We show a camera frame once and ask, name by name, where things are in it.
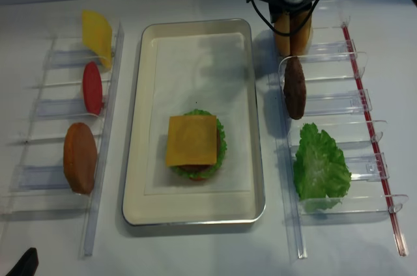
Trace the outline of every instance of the red tomato slice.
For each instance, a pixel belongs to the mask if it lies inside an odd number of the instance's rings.
[[[83,95],[87,111],[99,115],[103,105],[102,78],[93,61],[87,63],[84,69]]]

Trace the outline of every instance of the yellow cheese slice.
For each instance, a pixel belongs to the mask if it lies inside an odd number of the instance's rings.
[[[103,67],[111,69],[111,35],[108,21],[95,11],[83,10],[83,44],[95,52]]]
[[[216,164],[216,116],[183,115],[171,117],[165,162],[168,167]]]

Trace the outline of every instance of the white tray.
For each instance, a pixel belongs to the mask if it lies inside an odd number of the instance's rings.
[[[131,225],[253,223],[265,209],[250,26],[244,20],[151,25],[142,36],[122,211]],[[165,166],[170,116],[203,109],[224,125],[216,176]]]

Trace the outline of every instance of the green lettuce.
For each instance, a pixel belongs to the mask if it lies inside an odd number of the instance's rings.
[[[191,112],[188,112],[184,115],[211,115],[208,111],[194,109]],[[176,172],[178,175],[192,178],[195,180],[207,179],[214,175],[214,173],[222,166],[224,157],[226,155],[227,144],[226,144],[226,134],[224,132],[224,127],[222,123],[220,123],[219,119],[217,119],[217,129],[220,132],[220,151],[217,155],[217,162],[215,165],[211,166],[209,169],[203,172],[187,172],[182,170],[180,167],[172,167],[173,171]]]
[[[343,151],[336,141],[317,126],[305,124],[300,132],[300,147],[295,155],[294,184],[300,200],[344,197],[351,186]],[[322,207],[331,208],[338,201],[323,201]]]

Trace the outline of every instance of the clear acrylic rack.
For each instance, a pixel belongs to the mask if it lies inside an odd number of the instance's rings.
[[[289,118],[283,95],[288,58],[282,59],[272,84],[279,84],[281,127],[287,136],[283,147],[286,172],[281,177],[286,216],[293,224],[287,234],[294,243],[298,258],[307,258],[303,225],[332,224],[332,216],[388,214],[394,230],[398,253],[407,255],[404,237],[397,220],[408,201],[406,195],[390,191],[388,168],[379,141],[387,127],[383,120],[372,120],[371,99],[363,87],[367,55],[357,51],[349,35],[349,17],[343,15],[343,4],[329,1],[318,5],[313,15],[313,40],[308,53],[299,56],[306,78],[307,99],[302,119]],[[293,161],[300,142],[303,124],[314,122],[319,131],[326,130],[343,150],[352,173],[347,196],[336,199],[299,201],[293,183]]]
[[[77,215],[83,212],[85,222],[81,252],[82,255],[91,256],[124,32],[121,25],[112,25],[113,64],[111,70],[105,70],[98,56],[82,44],[81,14],[59,18],[53,24],[56,27],[52,27],[51,49],[45,55],[42,76],[31,87],[36,91],[36,98],[26,120],[27,129],[14,138],[14,142],[23,147],[20,162],[11,171],[9,182],[0,186],[0,215],[7,218],[20,212],[53,214],[77,210]],[[91,61],[97,64],[102,78],[103,108],[98,116],[86,111],[81,92],[83,70]],[[66,131],[75,122],[84,122],[90,127],[98,149],[94,189],[89,196],[73,193],[63,173],[64,139]]]

